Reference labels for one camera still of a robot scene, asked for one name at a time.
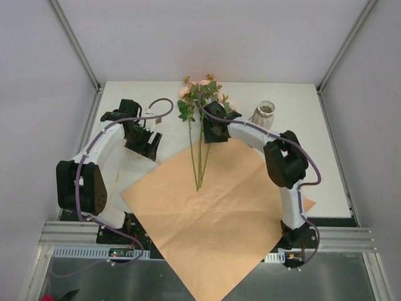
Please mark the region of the pink rose stem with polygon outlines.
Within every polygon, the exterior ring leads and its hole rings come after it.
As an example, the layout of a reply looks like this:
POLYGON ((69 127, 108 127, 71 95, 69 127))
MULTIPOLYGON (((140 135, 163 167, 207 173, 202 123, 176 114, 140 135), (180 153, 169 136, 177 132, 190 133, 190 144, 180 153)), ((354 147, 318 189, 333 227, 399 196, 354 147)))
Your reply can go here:
POLYGON ((212 144, 227 142, 231 136, 228 133, 228 125, 232 120, 241 117, 242 115, 234 110, 228 103, 221 103, 219 101, 207 99, 203 109, 218 118, 214 119, 203 111, 201 112, 204 143, 208 145, 206 151, 206 159, 204 167, 201 173, 201 180, 204 178, 204 173, 206 170, 207 160, 209 156, 209 151, 212 144))
POLYGON ((192 98, 194 89, 192 87, 195 86, 195 83, 190 80, 190 76, 185 77, 182 81, 184 83, 184 87, 179 92, 179 99, 177 101, 177 106, 179 109, 178 118, 181 119, 181 121, 185 122, 188 126, 190 158, 192 162, 192 171, 194 173, 195 188, 196 191, 198 191, 200 189, 200 184, 199 184, 200 180, 198 172, 195 167, 194 147, 192 141, 192 123, 195 122, 194 99, 192 98))
POLYGON ((189 92, 185 96, 187 103, 187 121, 189 126, 190 153, 192 168, 195 178, 196 190, 199 191, 204 182, 207 160, 209 157, 210 145, 204 142, 204 121, 206 115, 202 108, 212 102, 219 101, 219 90, 221 85, 215 80, 213 75, 208 75, 205 80, 197 83, 188 83, 189 92), (192 126, 199 126, 199 140, 196 146, 193 145, 192 126))

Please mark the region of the cream ribbon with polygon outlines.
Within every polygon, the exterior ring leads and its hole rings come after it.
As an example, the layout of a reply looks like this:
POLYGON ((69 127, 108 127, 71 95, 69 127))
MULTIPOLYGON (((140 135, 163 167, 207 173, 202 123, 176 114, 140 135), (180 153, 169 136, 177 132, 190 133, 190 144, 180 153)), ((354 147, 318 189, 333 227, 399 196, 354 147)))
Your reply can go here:
POLYGON ((152 161, 126 148, 114 150, 102 176, 106 178, 109 201, 122 211, 131 213, 121 193, 148 173, 159 167, 160 162, 152 161))

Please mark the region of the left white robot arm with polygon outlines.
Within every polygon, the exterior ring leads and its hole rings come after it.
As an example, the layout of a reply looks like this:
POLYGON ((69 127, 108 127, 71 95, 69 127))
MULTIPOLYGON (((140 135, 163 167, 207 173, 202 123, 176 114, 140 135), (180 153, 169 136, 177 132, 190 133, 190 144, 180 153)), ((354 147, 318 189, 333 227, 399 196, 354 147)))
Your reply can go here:
POLYGON ((74 158, 56 166, 58 206, 111 227, 110 235, 117 243, 128 243, 132 220, 112 204, 112 184, 127 153, 156 160, 162 134, 152 128, 159 122, 149 108, 144 110, 129 99, 104 113, 93 140, 74 158))

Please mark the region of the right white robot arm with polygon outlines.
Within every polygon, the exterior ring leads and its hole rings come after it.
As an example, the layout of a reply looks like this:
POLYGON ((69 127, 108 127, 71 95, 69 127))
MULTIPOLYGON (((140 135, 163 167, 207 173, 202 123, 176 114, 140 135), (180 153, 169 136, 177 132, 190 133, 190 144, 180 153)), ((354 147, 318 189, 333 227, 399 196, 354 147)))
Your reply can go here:
POLYGON ((205 113, 204 138, 210 143, 236 139, 264 154, 270 180, 279 188, 283 217, 282 238, 278 246, 290 250, 303 242, 309 229, 304 199, 300 188, 304 184, 310 158, 299 144, 294 132, 273 134, 233 111, 227 113, 218 103, 202 108, 205 113))

